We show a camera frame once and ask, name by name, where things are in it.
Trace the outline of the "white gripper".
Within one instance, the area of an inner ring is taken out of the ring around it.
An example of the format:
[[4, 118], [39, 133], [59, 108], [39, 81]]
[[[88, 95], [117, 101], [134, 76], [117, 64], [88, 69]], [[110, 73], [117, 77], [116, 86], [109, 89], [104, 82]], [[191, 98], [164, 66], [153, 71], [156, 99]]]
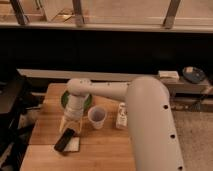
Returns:
[[[70, 95], [68, 98], [68, 103], [64, 110], [65, 116], [67, 116], [68, 118], [72, 120], [77, 121], [76, 129], [75, 129], [76, 135], [80, 135], [82, 132], [83, 120], [81, 119], [81, 117], [83, 116], [83, 112], [84, 112], [84, 102], [85, 102], [84, 97]], [[65, 116], [62, 117], [60, 122], [60, 127], [59, 127], [60, 133], [63, 133], [67, 128], [68, 119]]]

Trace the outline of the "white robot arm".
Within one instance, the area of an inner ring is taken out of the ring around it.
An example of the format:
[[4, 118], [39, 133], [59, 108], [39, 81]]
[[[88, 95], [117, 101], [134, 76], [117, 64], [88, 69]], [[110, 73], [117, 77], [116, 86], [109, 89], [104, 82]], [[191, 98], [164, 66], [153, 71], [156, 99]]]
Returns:
[[128, 113], [128, 131], [136, 171], [186, 171], [170, 107], [167, 87], [152, 76], [130, 82], [94, 83], [86, 78], [67, 82], [68, 103], [60, 129], [83, 116], [89, 94], [123, 101]]

